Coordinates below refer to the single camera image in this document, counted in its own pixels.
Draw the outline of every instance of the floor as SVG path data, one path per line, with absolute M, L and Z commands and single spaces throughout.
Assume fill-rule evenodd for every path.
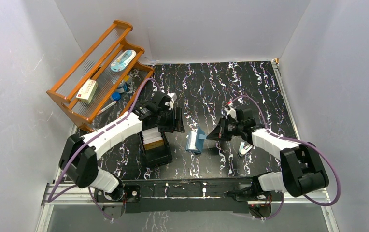
M 184 112 L 186 132 L 166 133 L 173 162 L 155 168 L 147 167 L 139 149 L 139 137 L 134 135 L 99 160 L 98 165 L 102 169 L 124 180 L 254 176 L 279 170 L 277 161 L 259 148 L 252 149 L 245 157 L 239 157 L 240 138 L 222 143 L 206 141 L 200 155 L 185 151 L 189 131 L 199 126 L 206 134 L 211 132 L 222 115 L 225 103 L 241 94 L 256 99 L 267 118 L 266 123 L 274 132 L 295 136 L 271 62 L 166 64 L 155 65 L 154 69 L 154 77 L 161 88 L 166 92 L 176 92 L 177 104 Z M 140 85 L 141 74 L 138 71 L 131 71 L 129 75 L 134 77 L 133 84 L 118 104 L 95 119 L 94 128 L 114 121 Z M 153 89 L 154 86 L 148 84 L 140 97 L 149 97 Z M 258 111 L 248 99 L 235 103 L 235 106 L 252 107 L 258 122 Z
M 200 155 L 185 151 L 188 132 L 198 126 L 206 133 L 211 132 L 222 115 L 224 104 L 241 94 L 256 99 L 265 114 L 266 123 L 274 132 L 295 137 L 269 61 L 155 65 L 154 68 L 155 79 L 162 89 L 176 92 L 178 105 L 184 109 L 186 133 L 167 133 L 173 162 L 155 168 L 147 167 L 139 149 L 139 138 L 134 135 L 115 146 L 99 160 L 102 169 L 123 180 L 254 176 L 280 169 L 278 162 L 259 148 L 252 149 L 245 157 L 239 157 L 239 138 L 226 143 L 206 141 Z M 134 83 L 117 105 L 95 119 L 92 125 L 94 128 L 101 128 L 114 121 L 141 83 L 140 72 L 132 71 L 129 75 L 134 77 Z M 148 84 L 140 97 L 148 98 L 154 88 L 152 84 Z M 240 101 L 235 104 L 237 105 L 256 110 L 249 100 Z M 152 232 L 232 231 L 235 228 L 249 231 L 307 231 L 308 228 L 311 228 L 311 231 L 327 231 L 319 206 L 309 203 L 285 204 L 284 207 L 275 219 L 264 224 L 252 221 L 249 214 L 170 211 L 124 214 L 110 224 L 109 221 L 102 220 L 103 216 L 94 206 L 56 205 L 48 231 L 80 231 L 88 228 L 100 231 L 117 229 Z

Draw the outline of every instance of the blue object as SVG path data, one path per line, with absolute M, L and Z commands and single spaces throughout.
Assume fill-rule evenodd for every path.
M 115 92 L 111 95 L 112 101 L 117 101 L 120 99 L 120 94 L 118 92 Z
M 126 50 L 111 64 L 111 70 L 119 72 L 125 69 L 125 67 L 135 58 L 136 52 L 134 50 Z
M 197 128 L 196 132 L 191 131 L 187 139 L 186 151 L 201 154 L 204 140 L 206 140 L 206 134 L 200 127 Z

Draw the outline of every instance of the small cardboard box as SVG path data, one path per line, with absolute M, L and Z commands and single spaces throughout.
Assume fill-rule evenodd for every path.
M 76 94 L 76 98 L 81 102 L 91 103 L 92 98 L 94 97 L 95 90 L 98 87 L 98 84 L 94 80 L 87 80 L 82 88 L 79 89 Z

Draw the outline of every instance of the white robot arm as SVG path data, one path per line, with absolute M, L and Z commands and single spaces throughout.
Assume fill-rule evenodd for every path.
M 229 102 L 224 117 L 207 139 L 229 141 L 232 136 L 269 152 L 280 161 L 281 172 L 269 172 L 253 178 L 254 192 L 288 192 L 298 197 L 328 186 L 329 180 L 318 153 L 311 148 L 281 139 L 281 136 L 257 125 L 251 109 L 234 109 Z
M 131 113 L 124 113 L 103 128 L 83 136 L 71 135 L 65 144 L 59 167 L 64 169 L 76 150 L 85 145 L 69 166 L 68 177 L 80 188 L 91 186 L 101 189 L 113 200 L 119 200 L 123 196 L 122 181 L 99 168 L 97 161 L 112 147 L 139 132 L 153 131 L 151 135 L 146 134 L 148 138 L 155 134 L 160 136 L 160 132 L 184 132 L 182 110 L 175 107 L 175 100 L 174 93 L 157 91 L 151 100 L 138 102 Z

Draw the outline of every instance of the blue block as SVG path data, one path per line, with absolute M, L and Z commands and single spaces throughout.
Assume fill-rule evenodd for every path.
M 112 101 L 117 101 L 120 99 L 120 94 L 118 92 L 115 92 L 111 95 L 111 100 Z
M 198 127 L 196 133 L 194 131 L 191 131 L 187 139 L 186 151 L 201 154 L 201 151 L 203 150 L 204 140 L 206 140 L 206 135 L 202 129 Z

